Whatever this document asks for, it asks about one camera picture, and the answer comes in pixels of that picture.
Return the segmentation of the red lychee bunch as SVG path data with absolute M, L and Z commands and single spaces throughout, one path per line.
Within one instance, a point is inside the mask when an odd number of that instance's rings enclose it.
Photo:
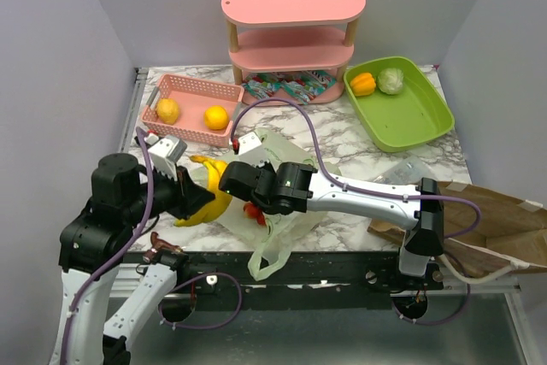
M 259 226 L 264 227 L 266 226 L 266 219 L 262 211 L 255 206 L 253 203 L 248 202 L 244 204 L 243 207 L 244 215 L 254 220 Z

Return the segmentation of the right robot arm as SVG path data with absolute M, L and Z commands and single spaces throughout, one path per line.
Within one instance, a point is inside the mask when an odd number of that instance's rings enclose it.
M 444 253 L 444 206 L 435 180 L 382 185 L 326 174 L 296 162 L 283 162 L 276 169 L 231 162 L 219 188 L 268 215 L 339 212 L 402 228 L 403 245 L 392 272 L 395 283 L 405 290 L 420 284 L 429 260 Z

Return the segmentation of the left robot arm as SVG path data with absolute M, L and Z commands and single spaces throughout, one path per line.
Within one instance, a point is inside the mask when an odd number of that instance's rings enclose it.
M 61 233 L 62 312 L 53 364 L 128 364 L 135 339 L 163 298 L 183 291 L 188 258 L 172 245 L 154 246 L 144 281 L 112 315 L 109 297 L 126 246 L 148 219 L 188 217 L 214 199 L 178 166 L 170 179 L 135 156 L 103 157 L 91 175 L 91 197 Z

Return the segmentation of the avocado print plastic bag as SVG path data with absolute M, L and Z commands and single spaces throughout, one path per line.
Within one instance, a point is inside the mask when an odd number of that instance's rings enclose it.
M 282 135 L 265 128 L 257 128 L 255 134 L 262 141 L 267 159 L 274 167 L 282 162 L 319 167 L 314 154 L 301 149 Z M 215 222 L 253 251 L 247 268 L 256 281 L 263 281 L 281 270 L 291 255 L 294 242 L 310 233 L 326 217 L 325 212 L 267 215 L 266 224 L 261 226 L 244 214 L 243 207 L 242 201 L 233 199 Z

